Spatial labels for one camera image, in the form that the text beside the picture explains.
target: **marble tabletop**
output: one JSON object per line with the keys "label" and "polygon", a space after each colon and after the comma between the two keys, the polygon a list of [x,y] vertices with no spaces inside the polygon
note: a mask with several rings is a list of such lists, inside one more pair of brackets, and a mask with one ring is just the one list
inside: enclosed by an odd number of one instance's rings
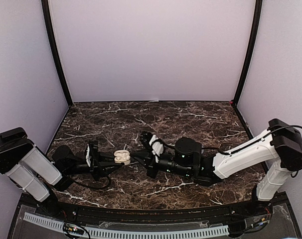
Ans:
{"label": "marble tabletop", "polygon": [[[68,145],[83,157],[89,140],[99,142],[99,150],[143,149],[141,131],[156,134],[174,144],[190,137],[203,146],[230,149],[248,140],[228,102],[106,102],[75,103],[69,110],[48,151]],[[191,179],[159,172],[155,179],[134,160],[113,172],[111,186],[93,191],[71,185],[55,191],[61,202],[114,209],[187,209],[231,204],[250,200],[253,187],[264,177],[260,164],[242,170],[223,182],[202,187]],[[73,176],[84,184],[100,187],[106,179],[93,181],[90,174]]]}

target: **lavender wall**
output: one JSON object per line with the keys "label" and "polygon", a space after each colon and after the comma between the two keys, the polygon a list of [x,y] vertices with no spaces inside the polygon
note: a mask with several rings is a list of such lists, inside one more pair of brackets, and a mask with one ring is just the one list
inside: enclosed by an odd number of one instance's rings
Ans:
{"label": "lavender wall", "polygon": [[[67,111],[41,1],[0,0],[0,132],[21,126],[45,151]],[[0,174],[0,239],[20,191]]]}
{"label": "lavender wall", "polygon": [[[239,109],[254,135],[279,118],[302,125],[302,0],[263,1],[254,55]],[[288,193],[302,231],[302,171]]]}
{"label": "lavender wall", "polygon": [[254,0],[51,0],[73,100],[233,98]]}

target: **black cable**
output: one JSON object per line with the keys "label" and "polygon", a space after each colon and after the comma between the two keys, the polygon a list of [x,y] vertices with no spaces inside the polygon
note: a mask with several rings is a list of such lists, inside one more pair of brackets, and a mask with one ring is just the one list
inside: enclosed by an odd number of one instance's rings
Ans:
{"label": "black cable", "polygon": [[21,139],[23,139],[23,138],[26,138],[26,136],[24,136],[24,137],[22,137],[22,138],[14,138],[14,139],[12,139],[12,140],[10,140],[10,141],[7,141],[6,143],[4,143],[4,144],[2,144],[2,145],[0,146],[0,149],[3,148],[3,147],[5,147],[5,146],[7,146],[7,145],[10,144],[10,143],[15,143],[15,142],[17,142],[17,141],[19,141],[19,140],[21,140]]}
{"label": "black cable", "polygon": [[108,179],[108,184],[103,186],[103,187],[93,187],[93,186],[89,186],[89,185],[86,185],[86,184],[83,184],[83,183],[80,183],[72,178],[70,178],[68,175],[62,173],[63,176],[67,177],[69,180],[71,180],[73,183],[75,184],[78,184],[79,186],[82,186],[82,187],[85,187],[85,188],[89,188],[89,189],[92,189],[92,190],[102,190],[102,189],[106,189],[108,188],[110,185],[111,185],[111,178],[107,175],[106,178]]}
{"label": "black cable", "polygon": [[292,177],[292,178],[296,178],[297,175],[298,175],[298,173],[299,173],[299,171],[296,171],[295,175],[291,174],[291,177]]}
{"label": "black cable", "polygon": [[217,150],[220,154],[223,155],[230,155],[229,153],[223,152],[220,148],[218,147],[203,147],[202,149],[206,150],[206,149],[213,149],[213,150]]}
{"label": "black cable", "polygon": [[91,239],[90,233],[89,233],[88,230],[85,229],[83,226],[77,225],[75,222],[70,222],[70,221],[68,221],[67,219],[65,219],[65,220],[59,219],[59,218],[57,218],[56,216],[52,215],[51,213],[47,212],[47,210],[46,210],[43,206],[41,206],[40,204],[38,204],[38,205],[39,205],[40,208],[41,208],[45,213],[47,213],[50,217],[55,218],[55,219],[57,219],[57,220],[62,220],[64,223],[69,223],[69,224],[76,225],[77,227],[80,227],[82,230],[84,230],[84,231],[86,232],[86,234],[88,235],[88,239]]}
{"label": "black cable", "polygon": [[275,129],[275,130],[272,130],[271,132],[269,132],[269,133],[267,133],[267,134],[265,134],[264,136],[262,136],[261,138],[259,138],[259,139],[256,139],[255,141],[253,141],[253,142],[251,142],[251,143],[249,143],[249,144],[247,144],[247,145],[245,145],[245,146],[243,146],[243,147],[241,147],[241,148],[239,148],[239,149],[236,149],[236,150],[234,150],[234,151],[232,151],[232,152],[223,152],[224,154],[223,155],[231,155],[231,154],[234,154],[234,153],[238,153],[238,152],[240,152],[241,150],[243,150],[243,149],[245,149],[245,148],[247,148],[247,147],[249,147],[249,146],[251,146],[251,145],[253,145],[253,144],[255,144],[255,143],[257,143],[257,142],[259,142],[259,141],[261,141],[263,138],[266,138],[267,136],[269,136],[270,134],[272,134],[272,133],[275,133],[275,132],[277,132],[277,131],[279,131],[279,130],[281,130],[281,129],[284,129],[284,128],[301,128],[302,129],[302,126],[300,126],[300,125],[287,125],[287,126],[283,126],[283,127],[281,127],[281,128],[277,128],[277,129]]}
{"label": "black cable", "polygon": [[[273,213],[270,213],[270,211],[265,208],[265,210],[267,211],[267,217],[266,217],[266,220],[264,221],[265,218],[262,218],[260,219],[258,222],[256,223],[253,223],[251,224],[251,226],[249,226],[248,228],[245,228],[244,230],[242,231],[238,231],[238,232],[229,232],[230,234],[248,234],[248,233],[257,233],[259,231],[261,231],[262,229],[264,229],[268,224],[269,222],[271,221],[272,219],[272,216],[273,216]],[[254,229],[254,228],[257,228],[257,227],[261,227],[257,230],[254,230],[254,231],[249,231],[251,229]]]}

